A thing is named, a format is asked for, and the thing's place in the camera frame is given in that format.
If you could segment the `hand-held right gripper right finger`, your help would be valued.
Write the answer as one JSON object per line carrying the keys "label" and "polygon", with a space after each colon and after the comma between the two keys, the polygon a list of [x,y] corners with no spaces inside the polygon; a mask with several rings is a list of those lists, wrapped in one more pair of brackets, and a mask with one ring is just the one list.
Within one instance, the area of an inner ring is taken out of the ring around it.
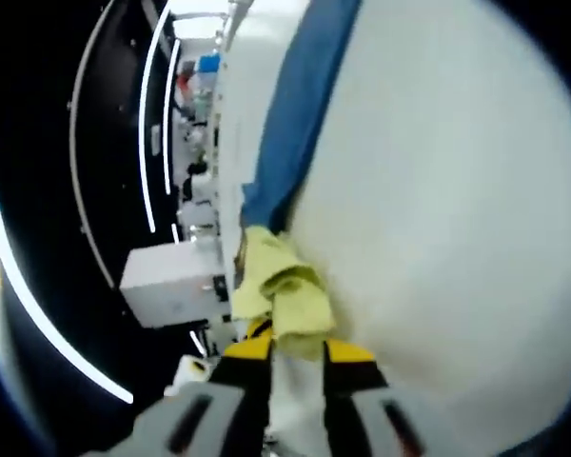
{"label": "hand-held right gripper right finger", "polygon": [[333,456],[426,454],[426,444],[370,351],[326,340],[323,373],[324,424]]}

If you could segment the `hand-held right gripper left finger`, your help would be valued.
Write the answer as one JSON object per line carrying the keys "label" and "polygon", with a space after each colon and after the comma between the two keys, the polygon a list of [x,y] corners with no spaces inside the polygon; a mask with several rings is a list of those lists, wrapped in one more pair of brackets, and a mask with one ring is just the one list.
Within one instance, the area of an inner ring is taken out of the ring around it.
{"label": "hand-held right gripper left finger", "polygon": [[272,337],[231,345],[208,381],[139,416],[134,456],[260,456],[269,422]]}

